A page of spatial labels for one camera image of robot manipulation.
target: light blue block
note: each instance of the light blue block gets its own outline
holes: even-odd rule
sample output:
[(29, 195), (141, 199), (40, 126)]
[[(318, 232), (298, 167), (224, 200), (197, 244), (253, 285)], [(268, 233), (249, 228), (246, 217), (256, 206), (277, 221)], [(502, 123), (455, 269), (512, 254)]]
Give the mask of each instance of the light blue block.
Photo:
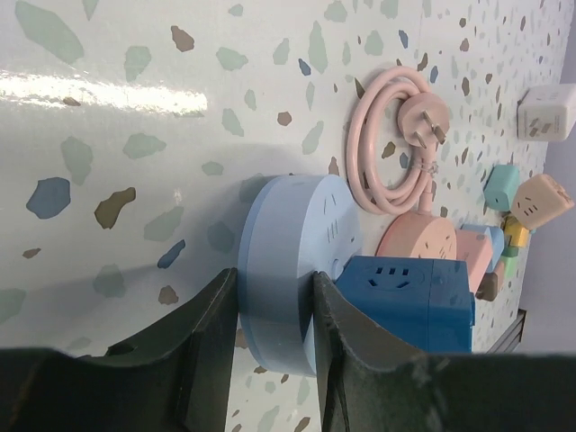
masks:
[(496, 165), (484, 187), (486, 204), (493, 210), (509, 212), (519, 186), (520, 172), (517, 166)]
[(492, 273), (496, 268), (496, 264), (504, 251), (504, 231), (500, 227), (491, 227), (489, 225), (473, 225), (465, 223), (462, 226), (463, 230), (480, 232), (488, 236), (492, 244), (492, 259), (488, 264), (486, 273)]

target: terrazzo surface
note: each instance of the terrazzo surface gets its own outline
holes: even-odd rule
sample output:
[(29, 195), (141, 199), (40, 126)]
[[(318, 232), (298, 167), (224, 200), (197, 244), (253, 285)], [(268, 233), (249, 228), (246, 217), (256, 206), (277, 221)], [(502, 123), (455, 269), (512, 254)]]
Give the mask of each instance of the terrazzo surface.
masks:
[[(270, 176), (344, 176), (347, 121), (374, 75), (417, 68), (450, 106), (434, 212), (500, 223), (494, 164), (542, 171), (517, 102), (557, 83), (569, 0), (29, 0), (0, 4), (0, 345), (105, 349), (236, 264)], [(387, 110), (384, 182), (410, 150)], [(372, 254), (392, 217), (361, 213)], [(538, 241), (538, 233), (533, 237)], [(473, 349), (516, 317), (527, 249)], [(227, 431), (320, 431), (316, 383), (259, 367), (238, 333)]]

